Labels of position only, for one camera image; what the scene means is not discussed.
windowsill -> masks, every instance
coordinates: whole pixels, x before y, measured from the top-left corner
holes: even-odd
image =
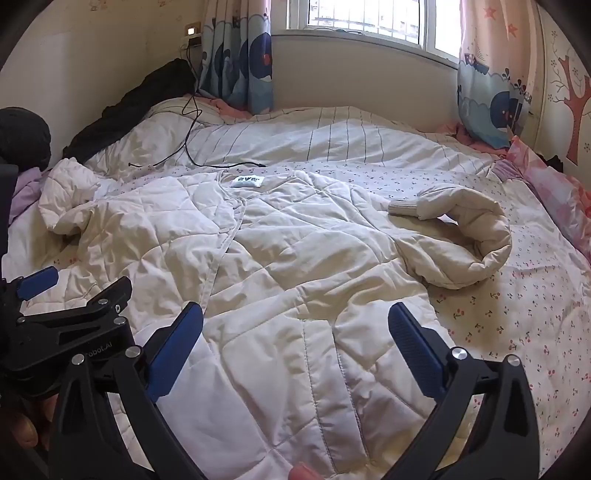
[[[444,57],[440,57],[434,53],[425,51],[419,47],[409,46],[402,42],[395,40],[387,40],[386,38],[373,37],[370,35],[360,35],[348,32],[339,32],[333,30],[280,30],[272,33],[273,37],[315,37],[315,38],[339,38],[341,40],[353,40],[362,41],[365,43],[371,43],[373,45],[381,45],[383,47],[394,48],[396,50],[402,50],[406,53],[411,53],[419,57],[423,57],[427,60],[435,61],[446,67],[457,70],[457,63],[448,60]]]

window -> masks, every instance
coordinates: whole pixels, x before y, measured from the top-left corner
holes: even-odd
[[[458,62],[460,0],[289,0],[290,28],[388,38]]]

purple cloth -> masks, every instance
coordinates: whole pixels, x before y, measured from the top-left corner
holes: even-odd
[[[535,191],[535,187],[524,178],[524,176],[517,169],[517,167],[515,165],[513,165],[513,163],[510,162],[509,160],[497,160],[495,162],[494,166],[492,167],[492,172],[497,177],[499,177],[499,179],[501,181],[516,180],[516,179],[521,180],[523,183],[525,183],[528,186],[528,188],[531,190],[531,193],[533,193],[535,195],[535,197],[538,200],[540,200],[540,196],[538,195],[538,192]]]
[[[40,196],[41,170],[35,167],[21,173],[18,176],[17,186],[12,195],[8,225],[11,225],[14,219],[35,203]]]

blue gripper pad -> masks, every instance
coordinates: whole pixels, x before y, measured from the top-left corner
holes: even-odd
[[[173,389],[174,382],[203,330],[203,311],[193,302],[187,304],[174,323],[168,338],[148,366],[146,392],[156,403]]]
[[[390,308],[388,327],[423,395],[441,402],[446,395],[444,366],[425,340],[421,332],[423,328],[404,303],[398,302]]]
[[[31,300],[37,295],[57,285],[59,275],[55,267],[47,267],[21,280],[17,296],[21,300]]]

tree wall decal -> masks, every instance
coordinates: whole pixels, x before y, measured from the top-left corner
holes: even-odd
[[[552,51],[554,52],[554,56],[556,60],[552,60],[550,62],[552,66],[552,70],[554,74],[557,76],[555,80],[550,82],[553,85],[558,86],[558,91],[555,95],[552,93],[548,94],[548,100],[553,103],[564,103],[567,107],[569,107],[570,111],[573,114],[574,124],[573,124],[573,134],[570,140],[569,151],[566,154],[567,158],[573,162],[575,165],[579,164],[579,135],[581,130],[581,122],[583,117],[586,115],[591,115],[591,110],[584,112],[585,106],[587,102],[591,99],[591,79],[589,76],[584,74],[581,77],[577,68],[570,67],[570,56],[569,51],[570,48],[567,50],[566,55],[564,58],[560,58],[558,56],[558,51],[556,48],[556,37],[558,34],[556,31],[552,31]],[[562,79],[562,75],[558,68],[558,64],[564,70],[564,75],[566,77],[566,82]],[[564,98],[560,98],[558,94],[560,91],[565,88],[568,90],[568,94]]]

